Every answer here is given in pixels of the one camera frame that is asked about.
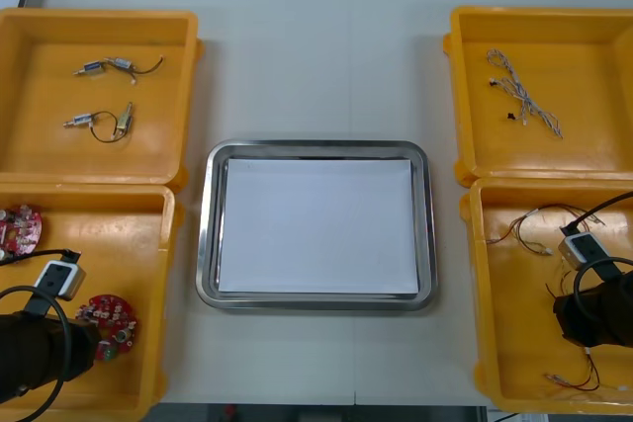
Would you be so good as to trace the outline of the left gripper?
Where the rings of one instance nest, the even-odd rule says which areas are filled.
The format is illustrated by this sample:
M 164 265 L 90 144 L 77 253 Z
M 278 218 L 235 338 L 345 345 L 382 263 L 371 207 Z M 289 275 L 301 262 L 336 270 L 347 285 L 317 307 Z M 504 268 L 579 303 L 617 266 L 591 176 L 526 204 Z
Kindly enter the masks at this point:
M 74 380 L 87 371 L 94 364 L 101 334 L 96 324 L 86 320 L 69 321 L 70 328 L 70 366 L 64 374 L 64 381 Z M 46 381 L 51 382 L 58 379 L 62 374 L 65 336 L 60 320 L 57 317 L 50 317 L 46 320 L 46 330 L 48 331 L 49 352 L 48 367 L 46 370 Z

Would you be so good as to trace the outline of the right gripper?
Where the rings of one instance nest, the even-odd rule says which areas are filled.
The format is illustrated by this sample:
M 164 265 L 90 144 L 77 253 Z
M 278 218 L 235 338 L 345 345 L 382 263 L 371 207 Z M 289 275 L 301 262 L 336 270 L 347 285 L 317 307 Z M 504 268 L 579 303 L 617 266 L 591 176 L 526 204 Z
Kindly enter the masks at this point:
M 576 303 L 574 295 L 555 298 L 553 312 L 561 327 L 563 337 L 580 347 L 617 345 L 618 340 L 603 320 L 602 291 L 605 284 L 579 292 L 584 310 Z

